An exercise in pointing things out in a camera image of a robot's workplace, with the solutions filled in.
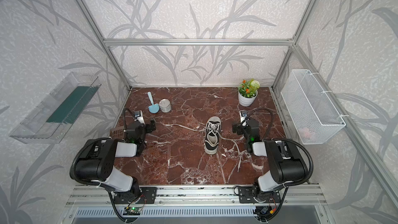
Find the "black white canvas sneaker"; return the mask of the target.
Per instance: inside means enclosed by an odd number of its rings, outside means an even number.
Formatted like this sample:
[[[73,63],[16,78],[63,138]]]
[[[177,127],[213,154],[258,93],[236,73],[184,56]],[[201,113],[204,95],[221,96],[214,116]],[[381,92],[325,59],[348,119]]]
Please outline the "black white canvas sneaker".
[[[205,127],[205,152],[209,155],[217,153],[220,140],[221,119],[212,116],[208,119]]]

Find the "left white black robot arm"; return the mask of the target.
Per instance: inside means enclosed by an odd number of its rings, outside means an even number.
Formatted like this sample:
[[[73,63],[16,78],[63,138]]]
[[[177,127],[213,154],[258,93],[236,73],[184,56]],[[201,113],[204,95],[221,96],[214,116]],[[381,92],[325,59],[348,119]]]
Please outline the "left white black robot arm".
[[[134,121],[129,125],[123,121],[122,139],[98,138],[88,140],[75,156],[69,176],[76,182],[84,185],[93,185],[105,188],[108,192],[132,194],[139,197],[138,180],[116,169],[116,158],[139,157],[147,144],[146,135],[156,130],[155,120],[148,124],[143,121],[141,111],[132,112],[125,108],[122,117],[129,112]]]

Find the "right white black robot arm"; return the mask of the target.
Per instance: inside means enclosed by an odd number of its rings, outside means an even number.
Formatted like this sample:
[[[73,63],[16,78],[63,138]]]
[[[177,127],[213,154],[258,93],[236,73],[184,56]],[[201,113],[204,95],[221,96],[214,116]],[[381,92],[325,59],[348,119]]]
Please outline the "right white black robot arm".
[[[259,122],[251,117],[261,110],[267,111],[271,117],[264,137],[260,136]],[[274,121],[274,115],[269,108],[240,111],[239,117],[240,123],[232,125],[232,132],[245,138],[246,149],[250,154],[267,157],[269,166],[269,171],[256,179],[253,185],[254,194],[278,192],[283,188],[301,185],[311,178],[314,161],[302,144],[292,139],[267,138]]]

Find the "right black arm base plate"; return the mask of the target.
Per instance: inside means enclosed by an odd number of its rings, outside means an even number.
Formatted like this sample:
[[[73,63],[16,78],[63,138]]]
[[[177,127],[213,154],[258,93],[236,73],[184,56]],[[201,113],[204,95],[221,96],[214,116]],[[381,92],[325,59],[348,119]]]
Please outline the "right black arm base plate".
[[[255,186],[236,186],[240,203],[271,203],[276,204],[281,202],[281,197],[278,192],[274,191],[261,191]]]

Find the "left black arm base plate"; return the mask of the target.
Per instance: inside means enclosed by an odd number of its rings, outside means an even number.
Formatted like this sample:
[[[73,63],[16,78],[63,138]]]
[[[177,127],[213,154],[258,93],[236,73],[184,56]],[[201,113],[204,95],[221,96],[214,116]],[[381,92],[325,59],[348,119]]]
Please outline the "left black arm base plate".
[[[114,196],[115,204],[154,204],[157,187],[141,187],[137,193],[117,192]]]

